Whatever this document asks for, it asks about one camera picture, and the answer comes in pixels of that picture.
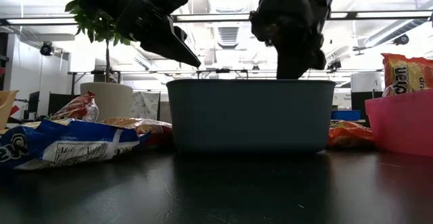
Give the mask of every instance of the desk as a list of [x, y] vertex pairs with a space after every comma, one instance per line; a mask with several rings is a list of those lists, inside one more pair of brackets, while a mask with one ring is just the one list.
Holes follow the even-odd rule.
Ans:
[[420, 224], [433, 158], [146, 154], [2, 176], [2, 223]]

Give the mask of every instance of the pink plastic bin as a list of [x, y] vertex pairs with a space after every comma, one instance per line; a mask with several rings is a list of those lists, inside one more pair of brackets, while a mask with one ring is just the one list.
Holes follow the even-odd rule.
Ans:
[[433, 157], [433, 89], [365, 101], [381, 150]]

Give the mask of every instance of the potted plant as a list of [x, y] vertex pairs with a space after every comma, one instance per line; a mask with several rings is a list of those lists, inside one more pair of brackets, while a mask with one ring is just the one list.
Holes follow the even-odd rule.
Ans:
[[107, 66], [105, 82], [110, 82], [110, 41], [113, 41], [113, 46], [116, 46], [119, 42], [124, 45], [129, 45], [130, 41], [116, 32], [114, 20], [109, 17], [109, 15], [101, 10], [98, 10], [96, 14], [93, 15], [88, 14], [78, 5], [79, 1], [80, 0], [71, 0], [71, 2], [66, 4], [65, 12], [74, 14], [75, 22], [78, 24], [78, 30], [75, 35], [87, 33], [90, 43], [94, 41], [106, 43]]
[[106, 73], [105, 83], [83, 83], [81, 94], [92, 91], [95, 103], [99, 108], [98, 120], [129, 115], [133, 90], [129, 86], [110, 82], [110, 42], [116, 46], [119, 43], [129, 45], [130, 41], [116, 32], [114, 20], [101, 10], [89, 14], [79, 6], [80, 0], [71, 0], [65, 6], [65, 12], [74, 14], [78, 24], [76, 35], [83, 33], [91, 43], [94, 41], [106, 43]]

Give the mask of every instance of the white plant pot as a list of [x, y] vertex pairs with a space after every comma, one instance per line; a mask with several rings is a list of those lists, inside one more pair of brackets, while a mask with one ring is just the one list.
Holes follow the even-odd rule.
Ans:
[[116, 83], [82, 83], [81, 95], [91, 91], [99, 109], [97, 121], [107, 118], [129, 117], [133, 88]]

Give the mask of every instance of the crumpled bag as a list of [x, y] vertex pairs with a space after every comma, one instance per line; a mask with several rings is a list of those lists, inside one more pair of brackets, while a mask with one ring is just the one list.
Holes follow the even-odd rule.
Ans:
[[65, 123], [43, 120], [38, 126], [7, 130], [0, 138], [0, 168], [31, 171], [110, 160], [133, 151], [149, 136], [95, 122]]
[[375, 149], [373, 131], [355, 122], [333, 120], [329, 128], [327, 149]]
[[101, 121], [107, 125], [134, 129], [138, 135], [150, 133], [142, 150], [174, 149], [173, 131], [170, 123], [140, 118], [109, 118]]
[[384, 56], [384, 96], [433, 88], [433, 60], [406, 58], [398, 54]]
[[96, 122], [99, 109], [95, 103], [95, 94], [88, 91], [85, 95], [78, 96], [70, 101], [66, 106], [51, 116], [50, 120], [60, 120], [73, 118], [85, 122]]

